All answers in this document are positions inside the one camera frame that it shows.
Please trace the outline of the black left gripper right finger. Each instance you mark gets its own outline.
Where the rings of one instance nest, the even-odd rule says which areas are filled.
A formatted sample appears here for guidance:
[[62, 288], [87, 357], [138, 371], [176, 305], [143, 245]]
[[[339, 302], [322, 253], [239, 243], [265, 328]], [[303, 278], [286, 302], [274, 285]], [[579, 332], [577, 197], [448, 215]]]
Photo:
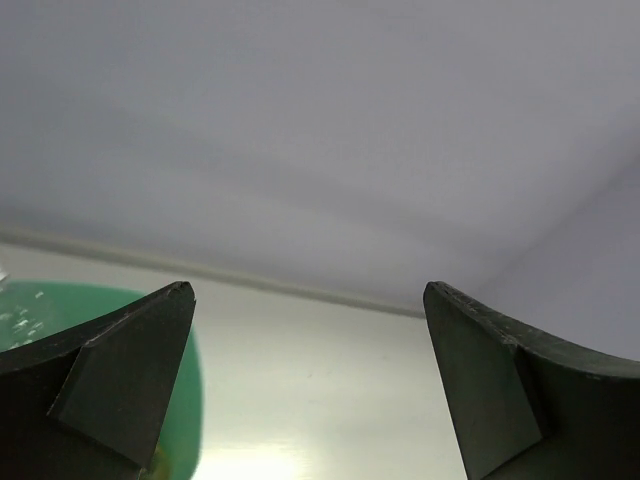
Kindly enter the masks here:
[[469, 479], [636, 479], [639, 364], [501, 314], [444, 282], [426, 321]]

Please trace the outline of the clear crushed water bottle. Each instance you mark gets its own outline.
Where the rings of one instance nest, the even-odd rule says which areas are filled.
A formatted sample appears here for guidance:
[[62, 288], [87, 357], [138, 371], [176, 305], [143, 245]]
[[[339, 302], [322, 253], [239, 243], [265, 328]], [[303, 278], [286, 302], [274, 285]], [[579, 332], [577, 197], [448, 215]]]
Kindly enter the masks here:
[[49, 318], [43, 289], [36, 284], [13, 280], [1, 265], [1, 351], [42, 338]]

